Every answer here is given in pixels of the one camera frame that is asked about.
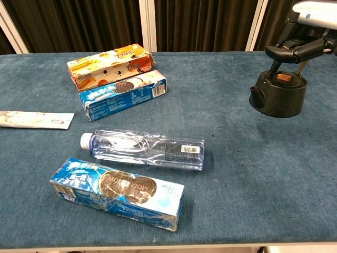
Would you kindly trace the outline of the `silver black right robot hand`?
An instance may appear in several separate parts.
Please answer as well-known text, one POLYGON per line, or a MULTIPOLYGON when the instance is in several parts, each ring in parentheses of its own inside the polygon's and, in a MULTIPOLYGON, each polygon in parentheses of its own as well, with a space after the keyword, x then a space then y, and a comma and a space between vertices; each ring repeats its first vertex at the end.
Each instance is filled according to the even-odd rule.
POLYGON ((281 63, 336 54, 336 1, 295 3, 276 45, 267 46, 265 53, 281 63))

